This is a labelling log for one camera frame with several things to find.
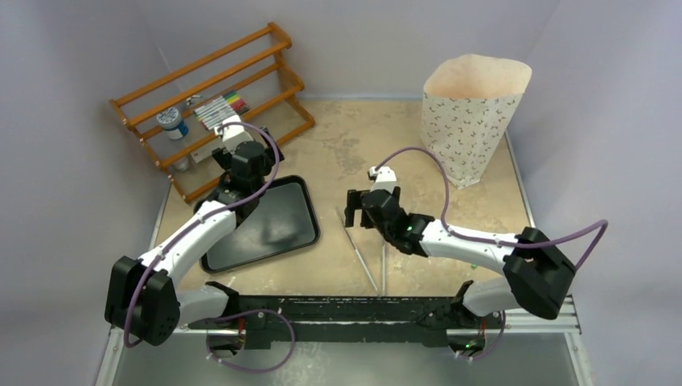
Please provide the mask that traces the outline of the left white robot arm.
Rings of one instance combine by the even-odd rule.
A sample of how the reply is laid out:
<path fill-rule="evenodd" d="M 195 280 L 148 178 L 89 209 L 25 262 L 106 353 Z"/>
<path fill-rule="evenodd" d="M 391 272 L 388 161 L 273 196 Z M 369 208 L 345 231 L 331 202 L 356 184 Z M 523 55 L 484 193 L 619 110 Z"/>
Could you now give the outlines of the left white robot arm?
<path fill-rule="evenodd" d="M 271 138 L 237 145 L 227 157 L 229 168 L 221 183 L 184 225 L 140 257 L 121 257 L 114 263 L 105 320 L 122 329 L 126 347 L 142 342 L 158 346 L 176 327 L 203 319 L 221 329 L 237 324 L 240 307 L 230 301 L 227 287 L 207 283 L 179 294 L 176 286 L 194 263 L 255 211 L 282 159 Z"/>

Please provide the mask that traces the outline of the black plastic tray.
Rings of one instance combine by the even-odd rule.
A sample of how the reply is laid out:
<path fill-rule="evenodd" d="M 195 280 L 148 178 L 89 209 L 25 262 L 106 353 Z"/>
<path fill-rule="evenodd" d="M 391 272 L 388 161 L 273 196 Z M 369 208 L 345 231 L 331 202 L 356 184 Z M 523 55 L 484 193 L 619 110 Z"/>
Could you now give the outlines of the black plastic tray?
<path fill-rule="evenodd" d="M 315 244 L 320 227 L 299 175 L 276 179 L 258 207 L 235 231 L 201 257 L 206 273 L 220 273 Z"/>

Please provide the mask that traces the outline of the patterned white paper bag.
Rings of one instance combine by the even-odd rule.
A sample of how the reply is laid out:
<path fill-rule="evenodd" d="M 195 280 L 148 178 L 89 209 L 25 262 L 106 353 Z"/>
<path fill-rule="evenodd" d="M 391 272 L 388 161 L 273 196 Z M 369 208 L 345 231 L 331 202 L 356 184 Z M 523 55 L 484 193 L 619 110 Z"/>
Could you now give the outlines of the patterned white paper bag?
<path fill-rule="evenodd" d="M 521 61 L 465 54 L 426 80 L 420 138 L 456 188 L 482 179 L 531 78 Z"/>

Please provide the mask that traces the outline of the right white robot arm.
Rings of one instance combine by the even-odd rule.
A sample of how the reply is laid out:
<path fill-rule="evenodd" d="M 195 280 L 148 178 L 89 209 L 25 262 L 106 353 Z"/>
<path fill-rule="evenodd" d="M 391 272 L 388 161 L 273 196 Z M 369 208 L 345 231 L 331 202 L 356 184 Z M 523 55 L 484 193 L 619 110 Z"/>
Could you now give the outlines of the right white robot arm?
<path fill-rule="evenodd" d="M 522 308 L 539 318 L 558 317 L 577 271 L 575 265 L 536 228 L 494 234 L 445 225 L 432 216 L 408 213 L 392 193 L 347 191 L 345 224 L 360 214 L 363 228 L 375 229 L 406 255 L 450 258 L 496 272 L 489 281 L 463 285 L 451 306 L 453 320 L 473 326 L 494 311 Z"/>

